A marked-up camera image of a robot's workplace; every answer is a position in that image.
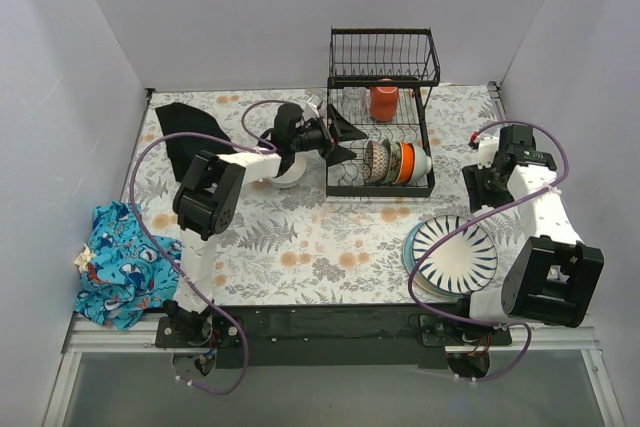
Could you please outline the clear faceted glass tumbler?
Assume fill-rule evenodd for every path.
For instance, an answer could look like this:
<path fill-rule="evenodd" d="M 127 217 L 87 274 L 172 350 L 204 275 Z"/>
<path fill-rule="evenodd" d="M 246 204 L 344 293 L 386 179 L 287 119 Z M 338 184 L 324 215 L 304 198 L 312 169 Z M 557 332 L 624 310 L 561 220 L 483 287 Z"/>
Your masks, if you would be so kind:
<path fill-rule="evenodd" d="M 358 120 L 366 110 L 366 89 L 364 87 L 345 87 L 342 90 L 342 114 L 349 120 Z"/>

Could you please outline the cream pink bowl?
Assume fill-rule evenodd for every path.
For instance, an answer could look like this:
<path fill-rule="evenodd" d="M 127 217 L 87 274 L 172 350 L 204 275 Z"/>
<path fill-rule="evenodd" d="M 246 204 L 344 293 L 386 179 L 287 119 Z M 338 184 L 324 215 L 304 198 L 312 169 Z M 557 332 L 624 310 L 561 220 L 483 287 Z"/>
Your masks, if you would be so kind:
<path fill-rule="evenodd" d="M 301 155 L 296 155 L 289 169 L 282 175 L 271 178 L 269 182 L 278 188 L 291 188 L 296 186 L 306 172 L 307 161 Z"/>

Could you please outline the blue patterned dark bowl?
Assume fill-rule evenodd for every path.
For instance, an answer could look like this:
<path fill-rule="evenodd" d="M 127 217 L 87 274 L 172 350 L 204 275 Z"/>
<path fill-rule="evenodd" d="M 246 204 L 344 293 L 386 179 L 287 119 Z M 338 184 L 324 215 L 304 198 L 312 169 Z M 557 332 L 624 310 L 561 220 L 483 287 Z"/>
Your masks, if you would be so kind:
<path fill-rule="evenodd" d="M 389 148 L 383 143 L 369 140 L 366 144 L 363 157 L 365 183 L 374 184 L 381 182 L 386 176 L 389 160 Z"/>

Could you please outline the orange ceramic mug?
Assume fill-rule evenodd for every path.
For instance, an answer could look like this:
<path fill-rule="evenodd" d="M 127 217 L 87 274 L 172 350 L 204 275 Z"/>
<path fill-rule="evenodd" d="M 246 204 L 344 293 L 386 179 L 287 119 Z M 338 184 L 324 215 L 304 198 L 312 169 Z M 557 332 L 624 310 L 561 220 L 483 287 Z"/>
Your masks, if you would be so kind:
<path fill-rule="evenodd" d="M 370 88 L 370 116 L 379 122 L 391 121 L 397 112 L 399 89 L 397 86 L 375 86 Z"/>

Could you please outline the green celadon bowl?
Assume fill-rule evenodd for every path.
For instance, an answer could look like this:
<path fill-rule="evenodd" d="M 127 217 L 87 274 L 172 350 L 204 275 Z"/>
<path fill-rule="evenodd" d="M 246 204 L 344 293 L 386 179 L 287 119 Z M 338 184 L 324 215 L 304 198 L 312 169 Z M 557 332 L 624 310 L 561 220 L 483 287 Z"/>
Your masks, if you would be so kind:
<path fill-rule="evenodd" d="M 393 160 L 393 144 L 395 143 L 395 141 L 391 141 L 389 139 L 385 139 L 382 142 L 382 145 L 386 148 L 388 154 L 389 154 L 389 159 L 388 159 L 388 165 L 387 165 L 387 171 L 386 174 L 382 180 L 382 184 L 383 185 L 393 185 L 393 171 L 392 169 L 394 168 L 394 160 Z"/>

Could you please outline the black wire dish rack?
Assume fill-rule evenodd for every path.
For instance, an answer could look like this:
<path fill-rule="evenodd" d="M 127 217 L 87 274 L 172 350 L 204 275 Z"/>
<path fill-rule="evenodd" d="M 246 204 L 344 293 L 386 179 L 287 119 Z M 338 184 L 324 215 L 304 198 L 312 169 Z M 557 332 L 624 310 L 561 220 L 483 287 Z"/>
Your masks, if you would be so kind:
<path fill-rule="evenodd" d="M 428 28 L 332 28 L 326 118 L 337 154 L 326 164 L 327 195 L 431 195 L 427 106 L 440 80 Z"/>

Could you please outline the white bowl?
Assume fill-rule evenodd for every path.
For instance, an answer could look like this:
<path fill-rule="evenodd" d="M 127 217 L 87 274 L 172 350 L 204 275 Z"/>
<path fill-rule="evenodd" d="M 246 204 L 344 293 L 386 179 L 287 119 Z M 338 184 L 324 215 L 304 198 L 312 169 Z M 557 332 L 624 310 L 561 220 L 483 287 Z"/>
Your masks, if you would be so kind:
<path fill-rule="evenodd" d="M 412 145 L 414 152 L 414 167 L 410 182 L 417 183 L 432 170 L 432 159 L 424 148 L 419 145 Z"/>

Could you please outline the orange bowl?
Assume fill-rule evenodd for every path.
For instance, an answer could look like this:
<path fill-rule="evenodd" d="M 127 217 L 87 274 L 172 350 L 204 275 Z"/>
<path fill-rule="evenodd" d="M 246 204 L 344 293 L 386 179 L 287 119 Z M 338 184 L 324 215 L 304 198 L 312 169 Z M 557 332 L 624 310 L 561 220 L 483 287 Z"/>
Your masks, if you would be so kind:
<path fill-rule="evenodd" d="M 414 148 L 410 143 L 400 143 L 401 146 L 401 168 L 397 178 L 398 185 L 407 184 L 413 174 L 415 165 Z"/>

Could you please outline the blue striped white plate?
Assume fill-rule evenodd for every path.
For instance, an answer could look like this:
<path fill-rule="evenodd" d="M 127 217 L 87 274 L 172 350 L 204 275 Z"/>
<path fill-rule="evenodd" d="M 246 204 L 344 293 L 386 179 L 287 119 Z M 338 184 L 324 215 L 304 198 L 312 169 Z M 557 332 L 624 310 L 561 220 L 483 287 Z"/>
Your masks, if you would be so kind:
<path fill-rule="evenodd" d="M 415 263 L 438 240 L 468 222 L 463 217 L 441 215 L 422 223 L 413 241 Z M 418 273 L 435 289 L 467 295 L 487 287 L 497 273 L 496 246 L 489 234 L 473 225 L 440 246 L 419 267 Z"/>

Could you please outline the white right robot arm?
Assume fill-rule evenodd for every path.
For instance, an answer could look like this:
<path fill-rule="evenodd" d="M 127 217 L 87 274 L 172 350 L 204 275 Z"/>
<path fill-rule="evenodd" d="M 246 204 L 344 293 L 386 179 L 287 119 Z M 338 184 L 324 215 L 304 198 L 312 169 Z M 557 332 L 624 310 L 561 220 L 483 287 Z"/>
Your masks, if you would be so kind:
<path fill-rule="evenodd" d="M 473 134 L 477 161 L 463 169 L 472 213 L 517 209 L 524 246 L 497 288 L 473 293 L 469 309 L 452 320 L 454 336 L 475 344 L 489 322 L 528 319 L 575 328 L 587 313 L 604 256 L 571 225 L 558 188 L 563 175 L 540 151 L 532 127 L 508 125 L 496 136 Z"/>

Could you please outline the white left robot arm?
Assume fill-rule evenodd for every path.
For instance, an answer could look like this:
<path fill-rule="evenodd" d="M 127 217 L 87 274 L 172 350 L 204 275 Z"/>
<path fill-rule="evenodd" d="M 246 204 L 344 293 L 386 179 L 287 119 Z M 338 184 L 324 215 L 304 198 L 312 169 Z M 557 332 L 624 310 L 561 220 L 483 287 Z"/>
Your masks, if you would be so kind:
<path fill-rule="evenodd" d="M 180 280 L 174 299 L 163 303 L 174 331 L 184 342 L 200 347 L 214 333 L 209 261 L 216 250 L 214 237 L 233 220 L 242 187 L 304 171 L 296 163 L 300 152 L 316 151 L 329 166 L 353 160 L 356 154 L 342 144 L 366 138 L 332 105 L 328 106 L 328 117 L 323 118 L 311 104 L 302 107 L 281 102 L 273 126 L 256 137 L 256 148 L 195 154 L 173 202 L 183 243 Z"/>

